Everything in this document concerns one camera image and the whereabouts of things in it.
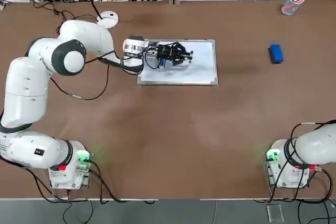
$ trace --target robotic arm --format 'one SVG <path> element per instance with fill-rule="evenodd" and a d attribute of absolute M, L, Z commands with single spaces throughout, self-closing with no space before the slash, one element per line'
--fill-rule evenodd
<path fill-rule="evenodd" d="M 63 23 L 58 38 L 39 38 L 29 46 L 26 57 L 14 59 L 6 80 L 4 110 L 0 116 L 0 155 L 32 168 L 48 168 L 53 188 L 79 189 L 87 168 L 81 156 L 89 155 L 78 141 L 56 139 L 30 130 L 46 112 L 48 83 L 52 74 L 79 74 L 87 51 L 104 55 L 98 60 L 130 73 L 143 69 L 142 37 L 124 42 L 125 56 L 117 57 L 113 40 L 97 24 L 69 20 Z"/>
<path fill-rule="evenodd" d="M 290 140 L 282 139 L 275 141 L 267 152 L 270 184 L 275 185 L 277 181 L 277 187 L 297 188 L 301 182 L 300 188 L 303 188 L 307 185 L 311 167 L 336 162 L 335 124 L 326 125 L 292 141 L 295 148 Z"/>

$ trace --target brown table surface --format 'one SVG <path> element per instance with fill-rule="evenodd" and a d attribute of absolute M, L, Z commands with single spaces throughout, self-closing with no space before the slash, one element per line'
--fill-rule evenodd
<path fill-rule="evenodd" d="M 141 87 L 136 77 L 112 68 L 98 100 L 74 99 L 50 84 L 47 113 L 34 129 L 84 143 L 118 197 L 269 197 L 264 152 L 289 137 L 297 123 L 336 116 L 336 1 L 306 1 L 291 17 L 280 12 L 281 4 L 97 3 L 99 10 L 112 9 L 120 17 L 110 30 L 119 55 L 129 35 L 214 39 L 219 86 Z M 94 15 L 90 3 L 56 7 L 76 16 Z M 60 22 L 60 16 L 30 4 L 7 5 L 0 12 L 0 104 L 10 61 L 23 56 L 34 38 L 57 36 Z M 272 43 L 281 44 L 285 60 L 280 65 L 270 63 Z M 103 88 L 106 67 L 95 62 L 78 76 L 54 77 L 65 90 L 91 97 Z M 298 134 L 310 130 L 303 126 Z M 327 169 L 335 179 L 336 167 Z M 26 171 L 5 163 L 0 170 L 1 198 L 40 198 Z M 37 173 L 48 181 L 46 170 Z M 299 196 L 321 198 L 327 186 L 321 174 Z M 276 197 L 292 195 L 282 189 Z M 98 198 L 96 178 L 73 196 Z"/>

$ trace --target clear plastic cup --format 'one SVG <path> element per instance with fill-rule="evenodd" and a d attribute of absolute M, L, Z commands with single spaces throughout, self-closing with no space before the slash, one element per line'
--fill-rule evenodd
<path fill-rule="evenodd" d="M 293 15 L 304 1 L 305 0 L 286 0 L 281 11 L 285 15 Z"/>

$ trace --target white board with silver frame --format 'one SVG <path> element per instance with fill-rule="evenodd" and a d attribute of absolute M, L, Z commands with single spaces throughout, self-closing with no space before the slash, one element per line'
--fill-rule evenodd
<path fill-rule="evenodd" d="M 193 51 L 191 63 L 185 61 L 172 66 L 166 61 L 164 68 L 151 69 L 144 61 L 144 69 L 138 75 L 138 85 L 204 85 L 218 86 L 215 41 L 189 39 L 150 39 L 149 42 L 171 44 L 179 42 L 186 51 Z"/>

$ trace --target blue sponge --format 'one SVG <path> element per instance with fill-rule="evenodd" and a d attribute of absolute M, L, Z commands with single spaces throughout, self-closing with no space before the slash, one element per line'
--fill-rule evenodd
<path fill-rule="evenodd" d="M 279 44 L 272 44 L 269 47 L 269 52 L 271 54 L 271 59 L 273 63 L 282 63 L 283 62 L 283 54 L 281 51 L 281 47 Z"/>

